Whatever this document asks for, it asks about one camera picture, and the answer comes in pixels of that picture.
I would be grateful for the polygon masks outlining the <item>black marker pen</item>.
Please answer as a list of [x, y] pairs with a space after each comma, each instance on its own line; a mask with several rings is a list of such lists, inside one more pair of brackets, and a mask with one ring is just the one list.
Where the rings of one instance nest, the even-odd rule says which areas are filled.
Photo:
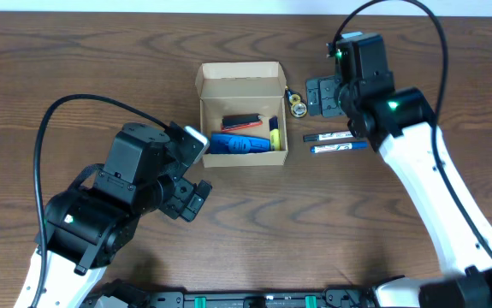
[[333, 132], [333, 133], [317, 133], [317, 134], [307, 134], [303, 136], [304, 142], [317, 142], [317, 141], [328, 141], [335, 139], [349, 139], [353, 135], [350, 131]]

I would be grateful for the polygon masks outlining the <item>brown cardboard box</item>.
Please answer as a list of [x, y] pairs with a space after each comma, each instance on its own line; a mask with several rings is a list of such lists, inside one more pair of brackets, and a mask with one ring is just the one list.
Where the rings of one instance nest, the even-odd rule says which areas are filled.
[[195, 86], [206, 168], [280, 166], [287, 154], [286, 77], [279, 62], [213, 62]]

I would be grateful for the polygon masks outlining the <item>blue plastic stapler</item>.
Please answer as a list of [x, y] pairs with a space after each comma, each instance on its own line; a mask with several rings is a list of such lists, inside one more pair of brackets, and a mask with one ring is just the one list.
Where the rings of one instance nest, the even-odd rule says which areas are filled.
[[249, 154], [266, 151], [270, 151], [268, 139], [230, 133], [211, 135], [210, 154]]

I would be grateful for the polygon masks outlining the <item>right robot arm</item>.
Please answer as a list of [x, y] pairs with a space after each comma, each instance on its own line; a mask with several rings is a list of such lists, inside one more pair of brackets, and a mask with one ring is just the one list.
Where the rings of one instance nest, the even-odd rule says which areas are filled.
[[396, 90], [382, 36], [351, 33], [329, 46], [335, 75], [306, 82], [313, 116], [347, 116], [395, 172], [426, 227], [442, 277], [392, 278], [370, 287], [375, 307], [492, 307], [492, 226], [478, 208], [434, 126], [423, 93]]

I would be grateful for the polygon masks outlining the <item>correction tape dispenser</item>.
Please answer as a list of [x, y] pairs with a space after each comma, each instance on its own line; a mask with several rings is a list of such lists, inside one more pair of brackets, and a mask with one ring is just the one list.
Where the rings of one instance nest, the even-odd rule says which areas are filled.
[[307, 105], [302, 99], [301, 95], [291, 90], [288, 86], [285, 88], [285, 93], [287, 98], [287, 105], [291, 116], [295, 118], [305, 117], [308, 110]]

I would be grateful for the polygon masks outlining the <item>yellow highlighter with blue cap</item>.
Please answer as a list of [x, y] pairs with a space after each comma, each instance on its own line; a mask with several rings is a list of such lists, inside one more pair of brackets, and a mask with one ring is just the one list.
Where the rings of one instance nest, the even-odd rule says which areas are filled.
[[278, 117], [272, 116], [269, 119], [269, 129], [270, 129], [270, 149], [272, 151], [279, 151], [281, 149], [281, 137], [279, 131]]

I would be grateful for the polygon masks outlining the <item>red and black stapler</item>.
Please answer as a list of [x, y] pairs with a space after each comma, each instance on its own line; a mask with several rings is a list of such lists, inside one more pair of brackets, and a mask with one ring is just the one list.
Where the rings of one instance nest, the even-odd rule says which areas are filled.
[[257, 127], [262, 124], [260, 114], [226, 115], [222, 118], [221, 130], [230, 132], [248, 127]]

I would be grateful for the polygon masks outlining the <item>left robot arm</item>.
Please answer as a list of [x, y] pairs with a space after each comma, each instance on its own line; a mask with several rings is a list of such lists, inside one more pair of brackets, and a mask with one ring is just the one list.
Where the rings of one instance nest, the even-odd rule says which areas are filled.
[[212, 187], [183, 175], [208, 146], [189, 126], [125, 124], [106, 162], [84, 168], [47, 204], [47, 242], [31, 257], [16, 306], [77, 307], [134, 237], [142, 216], [160, 210], [191, 222]]

